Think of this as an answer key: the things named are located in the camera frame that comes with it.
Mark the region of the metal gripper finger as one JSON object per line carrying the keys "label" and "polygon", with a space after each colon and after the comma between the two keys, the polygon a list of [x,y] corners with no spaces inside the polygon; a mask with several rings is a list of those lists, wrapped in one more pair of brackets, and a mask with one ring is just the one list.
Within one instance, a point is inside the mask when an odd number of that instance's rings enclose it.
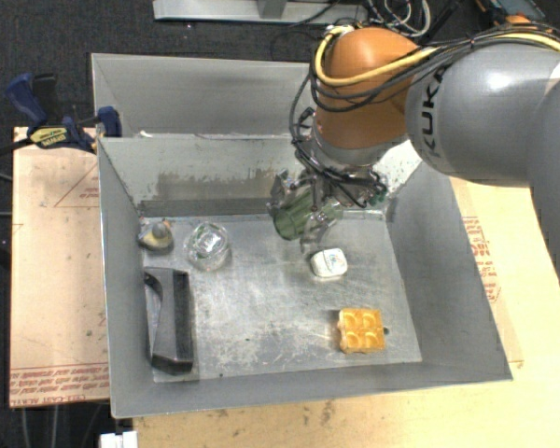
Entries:
{"label": "metal gripper finger", "polygon": [[303,235],[300,238],[302,253],[316,253],[325,248],[323,240],[339,218],[331,216],[329,212],[314,212],[305,223]]}
{"label": "metal gripper finger", "polygon": [[266,208],[270,216],[273,217],[278,213],[289,193],[289,171],[288,169],[283,169],[275,175],[270,190],[270,200],[266,202]]}

